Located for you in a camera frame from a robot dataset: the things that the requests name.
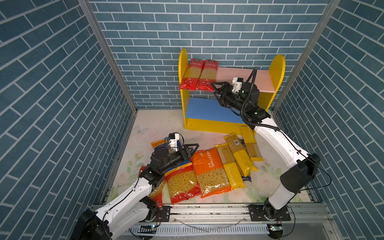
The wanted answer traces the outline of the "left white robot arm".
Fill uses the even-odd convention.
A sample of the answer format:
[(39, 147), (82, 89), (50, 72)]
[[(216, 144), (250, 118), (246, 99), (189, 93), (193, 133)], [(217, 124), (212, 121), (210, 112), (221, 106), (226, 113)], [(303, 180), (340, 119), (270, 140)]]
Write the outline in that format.
[(169, 149), (157, 149), (151, 162), (139, 174), (134, 183), (110, 203), (96, 211), (84, 211), (73, 230), (72, 240), (116, 240), (133, 225), (152, 220), (157, 204), (149, 195), (161, 185), (165, 173), (189, 160), (199, 144), (185, 144), (172, 153)]

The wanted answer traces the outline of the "red spaghetti pack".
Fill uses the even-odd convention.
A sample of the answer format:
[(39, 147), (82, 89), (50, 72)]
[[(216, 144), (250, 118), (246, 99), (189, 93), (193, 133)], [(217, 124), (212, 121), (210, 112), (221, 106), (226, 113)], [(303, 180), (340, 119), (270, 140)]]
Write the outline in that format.
[(189, 90), (195, 91), (197, 89), (197, 85), (203, 71), (203, 67), (205, 65), (204, 60), (200, 59), (192, 59), (190, 65), (188, 66), (184, 77), (182, 78), (182, 82), (180, 83), (180, 90)]
[(217, 79), (219, 62), (215, 60), (206, 60), (205, 65), (203, 67), (201, 76), (198, 81), (198, 85), (196, 90), (198, 91), (206, 91), (206, 92), (214, 92), (214, 88), (212, 87), (212, 83), (214, 83)]

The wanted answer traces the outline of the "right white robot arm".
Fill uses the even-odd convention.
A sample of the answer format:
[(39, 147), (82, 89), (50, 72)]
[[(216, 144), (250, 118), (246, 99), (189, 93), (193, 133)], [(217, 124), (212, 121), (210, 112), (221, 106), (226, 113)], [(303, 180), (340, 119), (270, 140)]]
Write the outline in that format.
[(268, 218), (274, 219), (315, 178), (320, 158), (316, 154), (308, 154), (295, 144), (258, 106), (260, 92), (256, 85), (243, 83), (238, 94), (233, 92), (233, 86), (228, 82), (212, 83), (211, 86), (219, 104), (240, 116), (251, 130), (263, 137), (288, 167), (280, 176), (278, 188), (265, 201), (264, 212)]

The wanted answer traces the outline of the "dark blue spaghetti pack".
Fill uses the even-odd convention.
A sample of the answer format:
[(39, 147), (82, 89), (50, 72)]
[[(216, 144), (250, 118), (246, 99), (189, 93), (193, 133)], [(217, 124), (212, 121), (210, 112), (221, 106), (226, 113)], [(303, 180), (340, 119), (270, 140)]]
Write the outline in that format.
[(251, 177), (250, 176), (245, 176), (244, 175), (244, 173), (243, 173), (243, 171), (241, 170), (241, 168), (240, 168), (240, 166), (238, 165), (238, 163), (236, 163), (237, 164), (237, 167), (238, 167), (238, 170), (239, 170), (239, 172), (240, 172), (240, 175), (241, 175), (241, 177), (242, 177), (242, 180), (245, 182), (245, 181), (248, 181), (248, 182), (251, 182), (252, 181), (252, 179), (251, 179)]

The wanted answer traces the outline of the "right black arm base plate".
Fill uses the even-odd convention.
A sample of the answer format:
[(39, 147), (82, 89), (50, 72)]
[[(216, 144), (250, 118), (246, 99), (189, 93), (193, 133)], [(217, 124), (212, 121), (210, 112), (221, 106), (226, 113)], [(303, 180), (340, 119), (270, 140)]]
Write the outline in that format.
[(248, 210), (250, 213), (252, 222), (262, 222), (262, 221), (282, 221), (289, 222), (291, 221), (291, 216), (288, 211), (288, 207), (284, 206), (280, 210), (274, 209), (271, 205), (267, 204), (251, 204), (248, 205)]

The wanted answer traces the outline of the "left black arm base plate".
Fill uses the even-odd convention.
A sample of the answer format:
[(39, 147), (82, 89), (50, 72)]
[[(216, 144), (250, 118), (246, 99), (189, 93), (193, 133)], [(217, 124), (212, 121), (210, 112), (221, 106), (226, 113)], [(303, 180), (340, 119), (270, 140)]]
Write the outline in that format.
[(171, 216), (171, 206), (164, 205), (161, 208), (150, 209), (143, 222), (169, 222)]

